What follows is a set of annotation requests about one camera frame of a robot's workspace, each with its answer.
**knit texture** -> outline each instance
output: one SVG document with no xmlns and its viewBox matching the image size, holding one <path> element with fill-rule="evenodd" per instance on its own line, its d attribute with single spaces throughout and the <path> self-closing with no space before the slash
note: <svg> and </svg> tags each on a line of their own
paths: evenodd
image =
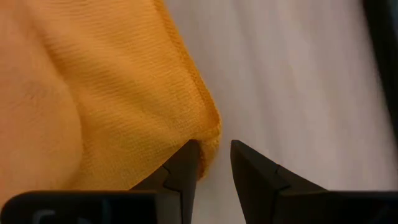
<svg viewBox="0 0 398 224">
<path fill-rule="evenodd" d="M 220 119 L 160 0 L 0 2 L 0 204 L 35 189 L 130 189 Z"/>
</svg>

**black plastic part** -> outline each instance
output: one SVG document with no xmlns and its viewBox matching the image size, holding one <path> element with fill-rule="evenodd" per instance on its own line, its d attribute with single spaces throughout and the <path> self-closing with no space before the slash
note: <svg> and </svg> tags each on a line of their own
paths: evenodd
<svg viewBox="0 0 398 224">
<path fill-rule="evenodd" d="M 398 192 L 327 191 L 236 140 L 231 163 L 247 224 L 398 223 Z"/>
<path fill-rule="evenodd" d="M 28 192 L 10 199 L 1 224 L 190 224 L 200 161 L 187 142 L 130 191 Z"/>
<path fill-rule="evenodd" d="M 384 96 L 398 140 L 398 1 L 363 0 Z"/>
<path fill-rule="evenodd" d="M 199 144 L 190 140 L 162 167 L 132 190 L 161 189 L 178 192 L 182 208 L 182 224 L 191 224 L 199 162 Z"/>
<path fill-rule="evenodd" d="M 12 198 L 2 224 L 180 223 L 178 193 L 29 192 Z"/>
</svg>

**white tablecloth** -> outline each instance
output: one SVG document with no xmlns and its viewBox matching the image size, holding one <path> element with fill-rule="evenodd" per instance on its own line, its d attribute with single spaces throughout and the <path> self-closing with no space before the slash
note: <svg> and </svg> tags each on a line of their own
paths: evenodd
<svg viewBox="0 0 398 224">
<path fill-rule="evenodd" d="M 229 142 L 326 189 L 397 189 L 397 151 L 359 0 L 166 0 L 223 119 L 193 223 L 244 223 Z"/>
</svg>

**yellow cloth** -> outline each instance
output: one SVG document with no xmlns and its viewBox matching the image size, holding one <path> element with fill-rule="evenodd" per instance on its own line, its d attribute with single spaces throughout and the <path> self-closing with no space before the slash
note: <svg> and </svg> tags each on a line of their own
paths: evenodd
<svg viewBox="0 0 398 224">
<path fill-rule="evenodd" d="M 0 205 L 129 189 L 220 119 L 160 0 L 0 1 Z"/>
</svg>

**white surface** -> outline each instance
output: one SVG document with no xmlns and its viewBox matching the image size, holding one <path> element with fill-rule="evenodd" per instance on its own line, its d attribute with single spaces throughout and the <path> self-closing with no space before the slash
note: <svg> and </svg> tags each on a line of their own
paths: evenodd
<svg viewBox="0 0 398 224">
<path fill-rule="evenodd" d="M 244 223 L 229 142 L 327 189 L 397 188 L 359 0 L 166 0 L 223 119 L 193 223 Z"/>
</svg>

